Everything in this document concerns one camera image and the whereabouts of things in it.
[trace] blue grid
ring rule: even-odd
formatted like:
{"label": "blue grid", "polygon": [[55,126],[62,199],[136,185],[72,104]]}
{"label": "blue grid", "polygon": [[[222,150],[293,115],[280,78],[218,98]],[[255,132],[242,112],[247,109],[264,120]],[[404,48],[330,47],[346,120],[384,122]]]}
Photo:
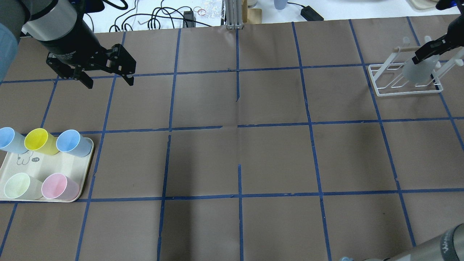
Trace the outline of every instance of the blue grid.
{"label": "blue grid", "polygon": [[[419,44],[419,40],[417,38],[417,35],[414,31],[414,28],[412,26],[412,23],[407,17],[409,26],[411,28],[411,31],[415,37],[415,40],[417,44]],[[112,86],[111,86],[111,91],[110,91],[110,96],[108,100],[108,106],[106,110],[106,115],[105,115],[105,120],[103,124],[103,130],[91,130],[91,131],[82,131],[80,132],[81,134],[101,134],[101,140],[100,140],[100,146],[97,152],[97,156],[95,159],[95,167],[92,175],[92,180],[90,183],[90,189],[89,189],[89,195],[87,199],[78,199],[76,202],[85,202],[86,203],[86,208],[84,212],[84,218],[82,222],[82,227],[81,227],[81,232],[79,236],[79,241],[78,241],[78,246],[77,246],[77,251],[76,251],[76,258],[75,260],[79,259],[80,255],[80,248],[82,245],[82,239],[84,236],[84,231],[85,231],[85,224],[87,221],[87,215],[88,215],[88,210],[90,207],[91,202],[125,202],[125,201],[161,201],[161,211],[160,211],[160,225],[159,225],[159,237],[158,237],[158,245],[157,245],[157,254],[158,254],[158,260],[160,259],[160,253],[161,253],[161,234],[162,234],[162,227],[163,227],[163,220],[164,220],[164,208],[165,208],[165,201],[166,200],[206,200],[206,199],[220,199],[220,198],[238,198],[239,199],[239,229],[240,229],[240,260],[244,260],[244,243],[243,243],[243,211],[242,211],[242,200],[243,198],[251,198],[251,197],[293,197],[293,196],[318,196],[320,198],[320,207],[321,207],[321,214],[322,214],[322,223],[323,223],[323,228],[324,228],[324,236],[325,236],[325,242],[326,242],[326,248],[327,248],[327,256],[329,261],[332,260],[331,257],[331,252],[330,252],[330,243],[329,243],[329,235],[328,235],[328,229],[327,229],[327,222],[325,218],[325,210],[324,210],[324,202],[323,202],[323,197],[324,196],[343,196],[343,195],[378,195],[378,194],[398,194],[400,197],[401,201],[401,206],[403,208],[404,216],[405,216],[405,221],[406,225],[408,228],[408,232],[411,238],[411,243],[413,246],[415,246],[415,240],[414,240],[414,235],[412,233],[411,225],[409,222],[408,214],[407,214],[407,209],[406,205],[404,203],[403,199],[403,194],[409,194],[409,193],[439,193],[439,192],[464,192],[464,188],[447,188],[447,189],[401,189],[400,183],[396,180],[397,175],[396,175],[396,170],[393,162],[393,158],[391,155],[391,151],[388,145],[388,140],[385,134],[385,130],[383,127],[384,122],[410,122],[410,121],[444,121],[444,120],[450,120],[453,128],[456,132],[456,135],[458,137],[458,140],[460,142],[460,145],[462,149],[464,150],[464,143],[463,140],[459,134],[459,131],[456,127],[456,124],[454,120],[457,119],[464,119],[464,117],[453,117],[451,115],[450,110],[448,109],[448,106],[446,104],[445,98],[443,95],[440,93],[441,100],[443,102],[443,105],[446,109],[446,112],[448,114],[448,117],[441,117],[441,118],[419,118],[419,119],[388,119],[384,120],[380,116],[380,112],[375,100],[375,95],[373,93],[368,74],[366,71],[365,66],[370,65],[364,63],[361,49],[358,44],[358,40],[356,37],[356,33],[353,27],[353,24],[351,20],[349,20],[349,24],[353,33],[353,37],[356,43],[356,47],[361,59],[360,64],[345,64],[345,65],[316,65],[316,66],[303,66],[302,61],[301,61],[301,55],[300,55],[300,49],[298,45],[298,38],[295,30],[295,25],[294,23],[292,24],[292,30],[295,38],[295,44],[296,44],[296,50],[298,54],[298,62],[299,66],[294,66],[294,67],[273,67],[273,68],[254,68],[254,69],[240,69],[239,68],[239,46],[238,46],[238,31],[236,31],[236,55],[237,55],[237,67],[234,70],[219,70],[219,71],[197,71],[197,72],[177,72],[177,63],[179,59],[179,45],[180,45],[180,33],[181,29],[178,31],[178,39],[177,39],[177,46],[176,46],[176,56],[175,56],[175,65],[174,65],[174,72],[173,73],[147,73],[147,74],[135,74],[134,77],[145,77],[145,76],[160,76],[160,75],[172,75],[173,76],[173,87],[172,87],[172,95],[171,95],[171,107],[170,107],[170,113],[169,113],[169,127],[168,128],[161,128],[161,129],[131,129],[131,130],[106,130],[106,125],[108,121],[108,115],[111,107],[111,100],[113,96],[113,91],[114,91],[114,86],[116,79],[119,78],[120,76],[118,75],[110,75],[110,76],[97,76],[97,77],[92,77],[93,79],[98,79],[98,78],[113,78]],[[126,33],[124,32],[123,38],[122,38],[122,44],[124,44],[126,37]],[[326,121],[326,122],[312,122],[310,113],[309,113],[309,108],[308,108],[308,99],[306,97],[306,86],[305,86],[305,81],[304,81],[304,74],[303,74],[303,69],[309,69],[309,68],[331,68],[331,67],[350,67],[350,66],[362,66],[364,69],[364,73],[366,76],[366,81],[368,83],[368,87],[371,93],[371,98],[375,107],[375,111],[377,113],[377,118],[376,120],[353,120],[353,121]],[[172,127],[172,115],[173,115],[173,109],[174,109],[174,96],[175,96],[175,83],[176,83],[176,76],[177,75],[184,75],[184,74],[203,74],[203,73],[223,73],[223,72],[236,72],[237,75],[237,100],[240,98],[240,82],[239,82],[239,73],[240,72],[251,72],[251,71],[273,71],[273,70],[292,70],[292,69],[299,69],[300,74],[301,74],[301,81],[302,81],[302,91],[304,95],[304,101],[305,101],[305,108],[306,108],[306,113],[307,113],[307,118],[308,122],[300,122],[300,123],[280,123],[280,124],[247,124],[247,125],[238,125],[238,128],[255,128],[255,127],[273,127],[273,126],[308,126],[309,127],[309,133],[310,133],[310,140],[311,140],[311,147],[313,150],[313,157],[314,157],[314,163],[315,163],[315,169],[316,169],[316,179],[317,179],[317,185],[318,185],[318,192],[307,192],[307,193],[267,193],[267,194],[243,194],[242,193],[242,173],[241,173],[241,165],[238,166],[238,194],[228,194],[228,195],[207,195],[207,196],[166,196],[166,188],[167,188],[167,180],[168,180],[168,165],[169,165],[169,154],[170,154],[170,144],[171,144],[171,135],[168,136],[168,145],[167,145],[167,152],[166,152],[166,165],[165,165],[165,174],[164,174],[164,180],[163,180],[163,193],[161,197],[133,197],[133,198],[92,198],[92,192],[93,192],[93,187],[95,183],[95,174],[97,172],[98,168],[98,163],[103,147],[103,141],[104,141],[104,136],[106,133],[122,133],[122,132],[152,132],[152,131],[184,131],[184,130],[204,130],[204,129],[220,129],[222,126],[201,126],[201,127],[181,127],[181,128],[173,128]],[[46,81],[53,81],[53,90],[50,95],[50,99],[48,101],[48,105],[46,108],[46,111],[44,113],[44,117],[42,120],[41,127],[43,127],[46,116],[48,114],[54,92],[57,87],[57,83],[59,81],[63,81],[65,79],[60,79],[60,78],[54,78],[54,79],[36,79],[36,80],[14,80],[14,81],[4,81],[1,82],[0,84],[9,84],[9,83],[24,83],[24,82],[46,82]],[[322,190],[322,185],[321,185],[321,180],[320,180],[320,175],[319,175],[319,169],[318,169],[318,163],[317,163],[317,153],[316,153],[316,147],[314,144],[314,136],[313,136],[313,130],[312,126],[313,125],[318,125],[318,124],[359,124],[359,123],[378,123],[381,128],[382,136],[384,138],[386,150],[388,153],[388,157],[390,160],[390,164],[392,167],[393,171],[393,177],[395,178],[395,182],[397,185],[396,190],[373,190],[373,191],[338,191],[338,192],[323,192]],[[59,135],[61,132],[54,132],[52,133],[53,135]],[[13,210],[10,216],[10,220],[8,222],[7,229],[5,231],[5,236],[3,237],[3,241],[0,247],[0,256],[1,253],[4,249],[7,236],[9,233],[9,230],[11,228],[11,224],[13,222],[16,209],[18,204],[22,203],[30,203],[30,202],[11,202],[11,201],[0,201],[0,203],[14,203],[13,205]]]}

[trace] cartoon drawing on tray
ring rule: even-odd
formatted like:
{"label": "cartoon drawing on tray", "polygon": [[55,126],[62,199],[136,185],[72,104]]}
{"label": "cartoon drawing on tray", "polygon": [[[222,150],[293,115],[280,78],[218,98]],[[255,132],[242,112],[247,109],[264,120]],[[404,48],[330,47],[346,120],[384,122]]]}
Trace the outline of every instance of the cartoon drawing on tray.
{"label": "cartoon drawing on tray", "polygon": [[18,165],[26,165],[26,164],[28,164],[29,161],[31,160],[31,157],[32,157],[33,154],[34,154],[34,151],[31,151],[31,150],[29,150],[28,152],[26,152],[24,154],[18,154],[18,162],[17,162],[17,164]]}

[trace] yellow cup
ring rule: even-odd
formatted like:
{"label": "yellow cup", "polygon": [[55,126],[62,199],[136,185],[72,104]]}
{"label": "yellow cup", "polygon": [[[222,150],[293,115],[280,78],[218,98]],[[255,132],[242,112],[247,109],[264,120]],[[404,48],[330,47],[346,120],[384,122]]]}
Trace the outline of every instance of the yellow cup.
{"label": "yellow cup", "polygon": [[24,146],[28,150],[34,150],[47,155],[58,153],[57,138],[42,128],[29,132],[24,140]]}

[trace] power adapter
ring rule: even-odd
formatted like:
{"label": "power adapter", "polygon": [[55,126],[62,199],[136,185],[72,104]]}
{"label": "power adapter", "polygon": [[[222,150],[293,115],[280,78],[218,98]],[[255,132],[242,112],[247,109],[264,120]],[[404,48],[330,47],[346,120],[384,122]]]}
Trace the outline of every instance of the power adapter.
{"label": "power adapter", "polygon": [[195,14],[193,13],[193,11],[184,11],[184,18],[192,20],[192,21],[184,20],[182,28],[195,27],[196,23],[193,21],[196,21],[196,18],[195,18]]}
{"label": "power adapter", "polygon": [[303,16],[307,21],[324,21],[324,18],[310,6],[301,9],[301,16]]}

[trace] tray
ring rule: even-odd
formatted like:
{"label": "tray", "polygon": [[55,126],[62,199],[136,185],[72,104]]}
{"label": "tray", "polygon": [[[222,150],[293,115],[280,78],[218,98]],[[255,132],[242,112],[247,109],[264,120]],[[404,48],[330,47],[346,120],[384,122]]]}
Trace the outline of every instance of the tray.
{"label": "tray", "polygon": [[[92,142],[92,150],[87,156],[83,158],[76,157],[61,151],[52,156],[31,150],[24,154],[8,152],[0,168],[0,200],[31,202],[73,202],[78,199],[82,194],[85,178],[87,177],[87,170],[89,169],[90,160],[92,159],[93,150],[95,148],[92,139],[86,139]],[[41,197],[40,199],[36,200],[7,198],[4,193],[6,181],[11,176],[19,172],[27,173],[42,182],[53,173],[62,173],[79,184],[79,194],[72,200],[48,199],[45,197]]]}

